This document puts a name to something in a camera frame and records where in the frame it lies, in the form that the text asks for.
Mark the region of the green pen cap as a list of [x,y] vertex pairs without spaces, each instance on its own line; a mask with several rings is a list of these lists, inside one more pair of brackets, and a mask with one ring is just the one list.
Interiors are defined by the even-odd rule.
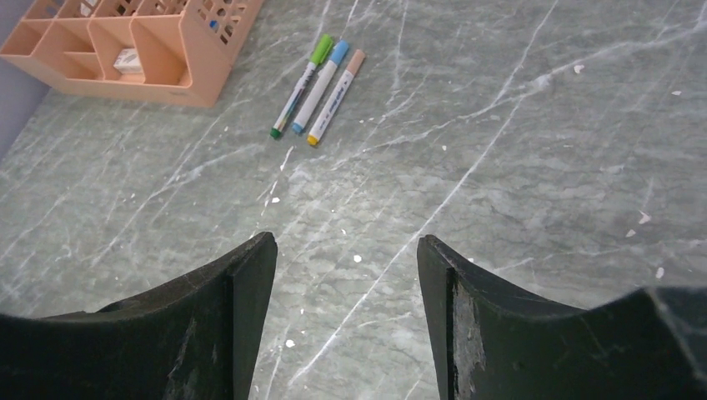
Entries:
[[309,61],[316,67],[323,63],[331,49],[333,48],[333,39],[328,34],[323,34],[315,46]]

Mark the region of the white pen blue tip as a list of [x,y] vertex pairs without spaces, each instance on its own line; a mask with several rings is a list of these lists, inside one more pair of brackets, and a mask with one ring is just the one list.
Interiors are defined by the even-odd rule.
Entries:
[[316,82],[306,97],[302,107],[299,109],[295,117],[292,129],[298,134],[303,134],[308,121],[313,115],[313,111],[317,107],[321,97],[323,96],[327,86],[331,82],[334,73],[338,68],[338,64],[334,61],[327,61],[321,71],[318,73]]

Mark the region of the blue pen cap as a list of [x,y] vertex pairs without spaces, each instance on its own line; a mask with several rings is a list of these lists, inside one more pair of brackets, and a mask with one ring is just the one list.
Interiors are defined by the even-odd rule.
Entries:
[[349,49],[349,44],[345,40],[339,40],[334,46],[329,56],[329,60],[337,66],[343,61]]

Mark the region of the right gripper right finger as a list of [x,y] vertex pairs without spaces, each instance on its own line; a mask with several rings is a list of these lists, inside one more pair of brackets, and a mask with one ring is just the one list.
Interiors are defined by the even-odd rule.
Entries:
[[419,239],[442,399],[703,399],[706,290],[642,287],[581,309]]

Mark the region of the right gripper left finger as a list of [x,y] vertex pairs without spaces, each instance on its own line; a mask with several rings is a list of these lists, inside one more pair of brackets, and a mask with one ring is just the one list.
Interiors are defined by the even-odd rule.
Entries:
[[2,315],[2,398],[247,398],[277,256],[261,232],[96,312]]

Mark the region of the orange pen cap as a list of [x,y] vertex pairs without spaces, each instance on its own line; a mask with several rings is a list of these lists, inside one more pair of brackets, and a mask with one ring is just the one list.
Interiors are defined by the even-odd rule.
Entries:
[[366,54],[361,49],[357,49],[349,60],[346,66],[346,71],[352,76],[355,76],[359,71],[361,65],[363,64],[365,58]]

